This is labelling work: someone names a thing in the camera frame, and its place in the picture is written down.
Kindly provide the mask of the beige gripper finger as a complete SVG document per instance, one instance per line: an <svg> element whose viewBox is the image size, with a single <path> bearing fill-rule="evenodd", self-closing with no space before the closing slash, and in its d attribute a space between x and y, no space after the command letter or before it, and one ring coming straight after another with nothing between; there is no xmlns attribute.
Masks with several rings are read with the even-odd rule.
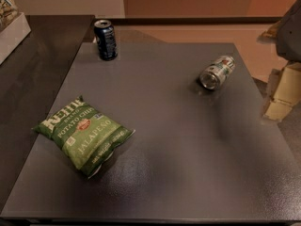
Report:
<svg viewBox="0 0 301 226"><path fill-rule="evenodd" d="M289 62L281 70L273 69L266 93L263 116L282 121L301 101L301 63Z"/></svg>
<svg viewBox="0 0 301 226"><path fill-rule="evenodd" d="M277 37L277 32L280 26L280 22L272 24L267 30L260 34L261 40L275 40Z"/></svg>

